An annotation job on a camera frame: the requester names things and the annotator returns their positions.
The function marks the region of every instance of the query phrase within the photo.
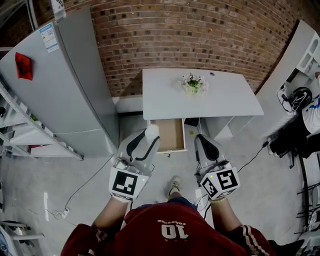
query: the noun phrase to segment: baseboard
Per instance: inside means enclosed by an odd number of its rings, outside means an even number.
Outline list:
[[[112,100],[115,104],[115,108],[118,113],[131,113],[143,111],[142,95],[113,97]]]
[[[135,111],[135,112],[123,112],[123,113],[118,113],[119,117],[129,117],[129,116],[139,116],[143,115],[144,113],[142,111]]]

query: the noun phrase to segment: refrigerator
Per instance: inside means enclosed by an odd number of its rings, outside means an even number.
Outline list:
[[[31,59],[18,78],[15,55]],[[101,63],[89,6],[34,31],[0,60],[0,74],[32,114],[85,157],[119,146],[119,120]]]

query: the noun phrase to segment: power strip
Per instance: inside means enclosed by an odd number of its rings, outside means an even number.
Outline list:
[[[65,219],[66,217],[67,217],[67,215],[68,215],[68,213],[69,213],[69,208],[68,207],[66,207],[65,209],[64,209],[64,211],[63,211],[63,213],[62,213],[62,215],[61,215],[61,217],[63,218],[63,219]]]

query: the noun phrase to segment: open drawer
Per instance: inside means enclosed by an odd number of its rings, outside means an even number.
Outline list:
[[[149,124],[159,127],[159,154],[187,151],[184,119],[149,120]]]

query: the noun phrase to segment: brick wall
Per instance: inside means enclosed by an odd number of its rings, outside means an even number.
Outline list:
[[[24,5],[0,28],[0,47],[14,47],[32,32]]]
[[[73,0],[91,5],[96,40],[113,96],[142,93],[143,68],[243,74],[256,91],[280,60],[299,19],[320,32],[311,0]],[[53,17],[38,2],[38,22]]]

